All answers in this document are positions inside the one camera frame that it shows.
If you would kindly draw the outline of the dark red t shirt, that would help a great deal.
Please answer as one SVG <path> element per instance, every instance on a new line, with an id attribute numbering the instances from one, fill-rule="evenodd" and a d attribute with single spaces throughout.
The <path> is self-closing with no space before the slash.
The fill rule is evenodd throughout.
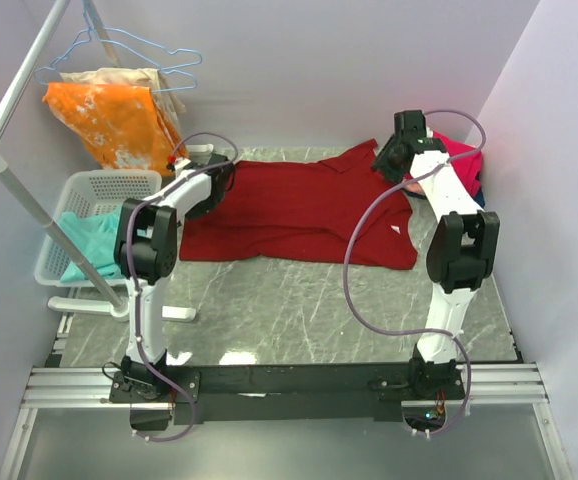
<path id="1" fill-rule="evenodd" d="M 375 140 L 318 162 L 241 160 L 235 185 L 210 213 L 183 227 L 182 261 L 227 262 L 257 256 L 340 264 L 350 237 L 356 265 L 410 270 L 418 253 L 401 192 L 383 200 L 360 232 L 367 207 L 389 185 L 371 165 Z"/>

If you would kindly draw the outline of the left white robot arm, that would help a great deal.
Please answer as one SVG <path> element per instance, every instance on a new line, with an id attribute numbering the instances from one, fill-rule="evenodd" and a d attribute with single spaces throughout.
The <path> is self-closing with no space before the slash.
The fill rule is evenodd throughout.
<path id="1" fill-rule="evenodd" d="M 162 399 L 169 388 L 167 374 L 155 367 L 166 358 L 164 294 L 178 260 L 178 227 L 218 206 L 232 186 L 235 163 L 213 153 L 206 164 L 179 158 L 174 170 L 174 180 L 156 193 L 122 203 L 114 247 L 128 292 L 126 357 L 146 366 L 133 389 L 148 402 Z"/>

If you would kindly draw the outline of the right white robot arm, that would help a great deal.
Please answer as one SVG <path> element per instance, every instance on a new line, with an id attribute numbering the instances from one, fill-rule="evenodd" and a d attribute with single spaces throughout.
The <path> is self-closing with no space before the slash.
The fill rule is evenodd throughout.
<path id="1" fill-rule="evenodd" d="M 468 307 L 493 271 L 500 220 L 475 200 L 482 163 L 480 144 L 457 148 L 427 126 L 430 112 L 394 114 L 394 132 L 371 169 L 401 190 L 417 185 L 436 219 L 426 254 L 432 299 L 416 352 L 426 363 L 455 360 Z"/>

